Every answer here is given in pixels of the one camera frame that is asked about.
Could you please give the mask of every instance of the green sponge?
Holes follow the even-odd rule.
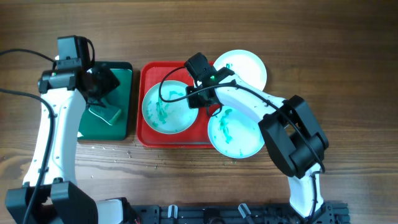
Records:
[[[88,111],[101,118],[108,125],[112,126],[120,117],[122,110],[117,106],[110,105],[105,98],[102,98],[101,102],[105,105],[105,107],[91,105],[90,108],[88,108]]]

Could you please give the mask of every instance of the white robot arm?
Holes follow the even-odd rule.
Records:
[[[187,88],[187,93],[197,92],[188,98],[190,107],[231,106],[259,123],[271,159],[288,176],[290,205],[303,218],[313,215],[323,204],[319,162],[328,140],[306,102],[299,96],[285,100],[259,91],[227,68],[216,71],[201,53],[184,66],[195,83],[202,83]],[[296,123],[300,129],[294,126],[296,132],[288,136],[284,128]]]
[[[52,106],[54,113],[53,140],[43,181],[37,183],[50,126],[49,112],[43,105],[35,153],[23,188],[9,190],[6,195],[6,207],[17,223],[22,223],[25,214],[28,214],[28,223],[140,223],[125,198],[94,202],[76,186],[77,133],[88,98],[99,99],[118,86],[110,71],[99,68],[96,75],[102,78],[95,82],[91,80],[95,75],[87,76],[86,71],[93,67],[87,43],[82,37],[59,38],[58,70],[45,71],[39,80],[41,97]],[[288,176],[290,205],[303,218],[313,215],[323,199],[318,178],[320,165],[307,146],[313,147],[323,159],[328,141],[306,102],[298,96],[285,100],[259,91],[227,68],[216,71],[202,54],[192,57],[185,67],[195,82],[202,82],[197,88],[187,88],[188,95],[192,96],[188,98],[190,106],[215,103],[232,106],[259,123],[271,159]],[[287,119],[290,124],[298,123],[303,134],[299,131],[288,136],[284,131]],[[31,198],[36,190],[40,191],[39,198]],[[47,197],[53,203],[50,213],[41,206]],[[27,209],[28,203],[34,203],[34,211]]]

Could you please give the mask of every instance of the red tray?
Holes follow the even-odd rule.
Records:
[[[142,116],[142,101],[148,90],[162,81],[163,77],[171,70],[181,67],[185,62],[151,62],[148,63],[141,72],[139,84],[138,115],[137,115],[137,137],[138,140],[147,147],[161,148],[195,148],[195,149],[213,149],[208,134],[207,126],[210,117],[206,114],[206,108],[200,108],[195,122],[185,131],[177,134],[162,134],[153,130],[145,122]],[[193,85],[193,79],[189,73],[184,70],[178,70],[167,80],[177,80],[187,85]],[[217,107],[210,108],[212,114]]]

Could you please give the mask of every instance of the green residue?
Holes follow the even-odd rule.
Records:
[[[183,96],[184,94],[178,93],[176,91],[170,91],[169,92],[169,100],[171,99],[172,95]],[[157,112],[157,117],[158,117],[159,121],[162,122],[162,124],[166,123],[166,118],[168,116],[166,111],[169,108],[169,106],[170,106],[170,103],[164,103],[159,97],[159,99],[157,100],[157,103],[156,103],[156,112]]]
[[[150,119],[150,118],[153,116],[153,114],[149,114],[150,111],[151,111],[151,110],[147,110],[148,119]]]
[[[166,123],[166,118],[167,118],[167,113],[163,107],[163,101],[158,99],[158,102],[156,103],[156,112],[157,112],[157,117],[162,124]]]
[[[228,122],[225,121],[225,118],[228,117],[230,112],[232,112],[232,109],[226,110],[225,114],[220,119],[220,130],[223,131],[224,136],[225,136],[225,142],[227,144],[229,144],[229,142],[232,140],[232,137],[229,135],[229,130],[228,130],[228,127],[227,127]]]
[[[176,91],[170,91],[169,92],[169,100],[171,100],[171,98],[172,98],[172,95],[178,95],[178,96],[183,96],[184,94],[183,93],[177,93]]]

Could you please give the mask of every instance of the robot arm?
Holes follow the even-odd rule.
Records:
[[[75,154],[80,118],[86,108],[86,101],[78,90],[57,88],[42,94],[42,98],[53,106],[56,114],[54,122],[53,144],[51,145],[48,160],[48,172],[44,174],[42,185],[52,184],[62,179],[76,185]],[[24,177],[24,184],[34,187],[39,178],[42,160],[44,159],[45,145],[48,141],[49,112],[42,105],[39,135],[36,148],[30,163],[29,170]]]
[[[288,176],[290,205],[305,218],[311,214],[316,197],[315,211],[317,211],[323,204],[323,199],[320,195],[319,175],[315,175],[314,185],[312,174],[320,170],[320,165],[316,163],[309,148],[297,132],[288,136],[285,131],[287,121],[281,116],[281,113],[284,113],[294,124],[298,124],[303,136],[314,148],[318,157],[323,160],[323,151],[328,147],[328,140],[307,103],[299,96],[285,100],[259,91],[227,68],[216,71],[201,53],[190,58],[185,63],[185,67],[195,83],[197,81],[202,83],[198,88],[189,86],[188,94],[206,87],[231,83],[231,86],[209,89],[192,96],[188,99],[190,107],[198,108],[213,104],[231,106],[259,123],[272,161]],[[279,111],[253,93],[269,100]]]

